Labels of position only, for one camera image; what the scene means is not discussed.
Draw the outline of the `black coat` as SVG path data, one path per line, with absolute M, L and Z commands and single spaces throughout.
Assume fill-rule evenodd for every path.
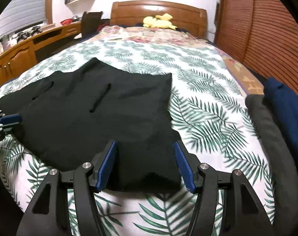
M 171 74 L 132 74 L 92 58 L 1 97 L 0 109 L 21 115 L 15 137 L 48 166 L 76 169 L 115 140 L 109 190 L 169 193 L 181 182 L 171 85 Z

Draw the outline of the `wooden desk cabinet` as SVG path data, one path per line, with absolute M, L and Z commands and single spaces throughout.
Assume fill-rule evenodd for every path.
M 52 28 L 14 45 L 0 55 L 0 86 L 20 76 L 39 61 L 35 52 L 48 45 L 77 35 L 81 32 L 81 22 Z

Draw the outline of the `grey folded garment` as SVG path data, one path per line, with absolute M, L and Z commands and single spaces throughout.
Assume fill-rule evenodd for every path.
M 298 170 L 280 130 L 280 124 L 264 95 L 250 94 L 245 100 L 261 137 L 274 182 L 276 235 L 298 235 Z

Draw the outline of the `grey window blind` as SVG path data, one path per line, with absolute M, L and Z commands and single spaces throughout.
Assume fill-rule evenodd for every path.
M 21 28 L 46 20 L 46 0 L 12 0 L 0 14 L 0 39 Z

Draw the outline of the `palm leaf bedsheet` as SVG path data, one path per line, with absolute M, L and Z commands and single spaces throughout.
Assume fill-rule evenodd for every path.
M 84 41 L 0 87 L 0 98 L 56 71 L 74 71 L 91 58 L 129 73 L 170 73 L 172 127 L 187 150 L 218 171 L 243 171 L 274 220 L 272 174 L 245 105 L 246 94 L 209 44 L 189 47 L 118 37 Z M 186 189 L 173 195 L 105 191 L 95 200 L 107 235 L 184 235 L 196 197 Z

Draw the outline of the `red basket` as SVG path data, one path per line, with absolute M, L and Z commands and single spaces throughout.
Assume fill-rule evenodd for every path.
M 62 26 L 66 26 L 66 25 L 70 25 L 72 22 L 73 22 L 73 19 L 70 18 L 70 19 L 65 19 L 65 20 L 61 21 L 60 24 Z

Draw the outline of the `navy folded garment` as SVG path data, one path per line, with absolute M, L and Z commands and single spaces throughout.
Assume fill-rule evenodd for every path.
M 265 82 L 264 95 L 298 156 L 298 96 L 292 89 L 274 78 L 268 78 Z

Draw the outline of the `dark wooden chair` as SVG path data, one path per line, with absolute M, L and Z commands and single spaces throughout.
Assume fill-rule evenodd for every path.
M 103 12 L 84 12 L 81 19 L 81 38 L 87 38 L 97 32 Z

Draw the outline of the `floral blanket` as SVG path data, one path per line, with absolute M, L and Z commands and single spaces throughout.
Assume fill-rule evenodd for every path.
M 264 93 L 263 84 L 242 63 L 215 47 L 207 39 L 196 38 L 188 32 L 161 28 L 106 26 L 98 34 L 94 35 L 90 41 L 114 39 L 139 43 L 174 44 L 191 48 L 210 47 L 219 54 L 223 60 L 224 67 L 228 69 L 246 95 L 262 95 Z

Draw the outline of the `yellow plush toy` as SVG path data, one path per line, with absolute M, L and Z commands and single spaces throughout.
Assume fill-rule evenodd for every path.
M 168 13 L 165 13 L 162 16 L 148 16 L 143 19 L 143 26 L 146 28 L 162 28 L 176 30 L 177 27 L 172 24 L 172 19 L 173 17 Z

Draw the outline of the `wooden louvered wardrobe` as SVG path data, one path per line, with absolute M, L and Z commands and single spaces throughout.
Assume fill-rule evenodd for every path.
M 298 25 L 280 0 L 221 0 L 215 44 L 298 95 Z

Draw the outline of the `wooden headboard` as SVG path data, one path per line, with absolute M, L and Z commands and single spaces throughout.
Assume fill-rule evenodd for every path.
M 207 35 L 207 11 L 197 7 L 165 2 L 136 0 L 114 2 L 111 10 L 110 25 L 134 26 L 143 21 L 146 16 L 170 14 L 172 24 L 180 29 L 187 30 L 197 38 Z

